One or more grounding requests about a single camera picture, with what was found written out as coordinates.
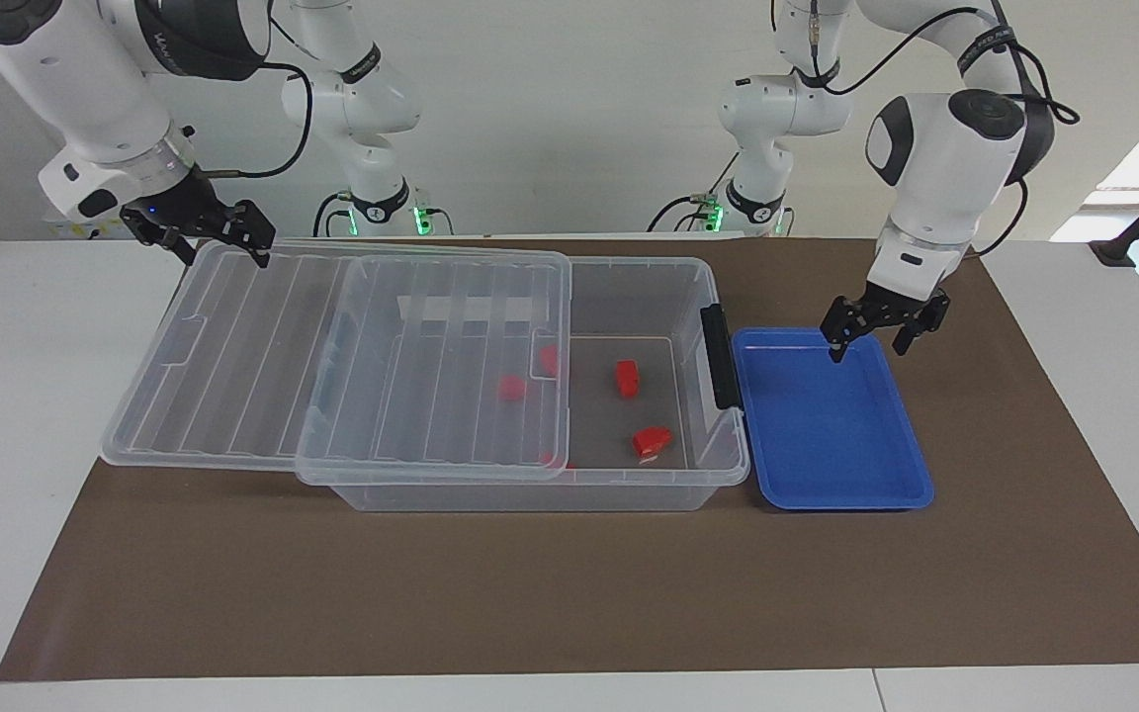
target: brown paper sheet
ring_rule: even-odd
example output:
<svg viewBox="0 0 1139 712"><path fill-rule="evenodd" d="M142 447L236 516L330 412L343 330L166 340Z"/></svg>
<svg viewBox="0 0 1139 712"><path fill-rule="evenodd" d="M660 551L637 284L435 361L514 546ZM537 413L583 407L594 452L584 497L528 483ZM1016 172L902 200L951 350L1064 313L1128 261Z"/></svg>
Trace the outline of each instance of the brown paper sheet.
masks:
<svg viewBox="0 0 1139 712"><path fill-rule="evenodd" d="M732 328L818 324L872 256L557 248L703 257ZM947 287L891 357L920 513L779 513L752 477L695 514L357 514L288 474L99 463L0 680L1139 663L1133 524L982 265Z"/></svg>

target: red foam piece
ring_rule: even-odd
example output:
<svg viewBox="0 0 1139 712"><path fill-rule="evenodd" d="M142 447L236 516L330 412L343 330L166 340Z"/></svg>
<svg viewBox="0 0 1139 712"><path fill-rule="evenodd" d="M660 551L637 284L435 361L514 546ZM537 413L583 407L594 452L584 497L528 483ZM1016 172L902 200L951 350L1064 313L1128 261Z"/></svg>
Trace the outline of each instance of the red foam piece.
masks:
<svg viewBox="0 0 1139 712"><path fill-rule="evenodd" d="M632 447L636 449L636 453L639 455L641 460L652 460L664 450L666 445L671 444L673 436L669 428L661 427L661 425L655 425L655 427L641 429L633 434Z"/></svg>
<svg viewBox="0 0 1139 712"><path fill-rule="evenodd" d="M521 401L525 398L525 378L500 377L498 379L498 396L501 401Z"/></svg>
<svg viewBox="0 0 1139 712"><path fill-rule="evenodd" d="M546 377L555 377L559 373L557 366L560 366L559 357L557 357L557 344L550 343L539 350L539 365L543 367L543 375Z"/></svg>
<svg viewBox="0 0 1139 712"><path fill-rule="evenodd" d="M641 393L641 368L636 361L618 361L618 366L614 368L614 379L618 383L618 395L636 398Z"/></svg>

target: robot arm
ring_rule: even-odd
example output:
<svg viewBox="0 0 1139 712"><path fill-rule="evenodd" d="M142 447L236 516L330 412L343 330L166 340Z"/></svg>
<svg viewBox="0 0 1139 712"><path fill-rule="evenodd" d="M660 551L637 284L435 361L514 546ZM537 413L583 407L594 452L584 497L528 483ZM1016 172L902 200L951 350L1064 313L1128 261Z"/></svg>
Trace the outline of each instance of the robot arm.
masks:
<svg viewBox="0 0 1139 712"><path fill-rule="evenodd" d="M226 206L216 198L144 72L247 77L267 57L267 8L251 0L114 0L99 9L87 0L0 1L0 72L64 136L38 175L50 202L72 221L121 207L141 243L187 263L191 236L235 244L265 267L270 221L248 199ZM203 33L202 22L238 32ZM203 35L210 40L195 40Z"/></svg>
<svg viewBox="0 0 1139 712"><path fill-rule="evenodd" d="M1022 180L1052 144L1052 117L1026 76L999 0L969 5L975 11L956 10L949 0L859 6L878 26L906 33L925 26L918 36L957 59L969 89L899 96L872 121L867 158L894 186L895 205L863 296L837 297L821 324L836 361L876 328L901 327L900 355L940 328L950 301L937 285L961 264L1000 189Z"/></svg>
<svg viewBox="0 0 1139 712"><path fill-rule="evenodd" d="M900 326L903 353L943 320L941 280L952 273L1000 188L1022 180L1052 144L1052 117L1027 79L999 0L858 0L877 26L943 47L968 89L912 93L872 121L867 157L898 198L877 244L859 301L839 296L821 329L835 360L846 343ZM777 50L794 71L747 77L729 90L720 118L738 145L737 174L718 198L723 228L768 235L781 212L792 156L785 136L839 131L851 113L850 89L830 89L841 69L837 47L851 0L785 0L777 13Z"/></svg>
<svg viewBox="0 0 1139 712"><path fill-rule="evenodd" d="M302 27L300 41L325 65L309 72L316 109L311 134L325 141L342 163L358 234L425 234L426 218L383 134L410 131L420 121L415 89L371 40L354 0L293 0ZM303 87L284 87L284 108L302 124Z"/></svg>

